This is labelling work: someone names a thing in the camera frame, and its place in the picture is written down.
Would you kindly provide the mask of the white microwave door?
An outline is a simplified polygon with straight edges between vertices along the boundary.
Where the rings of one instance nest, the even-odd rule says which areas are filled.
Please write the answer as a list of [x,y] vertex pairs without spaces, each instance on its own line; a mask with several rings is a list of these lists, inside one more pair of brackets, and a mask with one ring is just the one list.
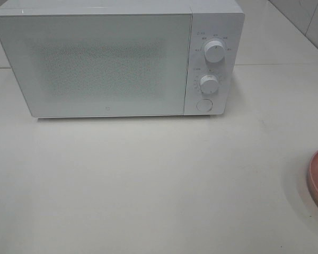
[[32,116],[181,115],[190,15],[0,16]]

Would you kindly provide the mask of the round white door button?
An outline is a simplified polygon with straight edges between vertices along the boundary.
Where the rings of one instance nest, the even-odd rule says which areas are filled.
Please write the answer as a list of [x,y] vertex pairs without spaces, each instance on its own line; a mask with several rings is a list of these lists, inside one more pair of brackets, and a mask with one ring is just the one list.
[[209,99],[202,99],[197,103],[197,110],[201,112],[209,112],[213,108],[213,103]]

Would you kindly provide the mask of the upper white microwave knob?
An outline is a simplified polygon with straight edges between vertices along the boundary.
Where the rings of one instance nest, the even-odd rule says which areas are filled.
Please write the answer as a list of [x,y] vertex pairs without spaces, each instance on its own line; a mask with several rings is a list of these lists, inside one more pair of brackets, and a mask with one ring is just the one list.
[[217,63],[225,57],[225,46],[221,40],[212,40],[204,45],[205,59],[210,63]]

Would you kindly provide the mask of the white microwave oven body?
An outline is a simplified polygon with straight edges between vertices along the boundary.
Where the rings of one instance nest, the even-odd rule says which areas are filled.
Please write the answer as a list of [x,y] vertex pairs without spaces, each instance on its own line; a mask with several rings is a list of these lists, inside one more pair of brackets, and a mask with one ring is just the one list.
[[[236,1],[7,1],[0,6],[0,16],[187,14],[191,16],[191,26],[184,111],[181,115],[220,115],[225,109],[245,19]],[[210,63],[205,59],[204,45],[215,39],[223,42],[225,57],[217,63]],[[205,75],[218,77],[217,92],[201,92],[200,79]],[[197,103],[202,99],[212,101],[211,111],[197,110]]]

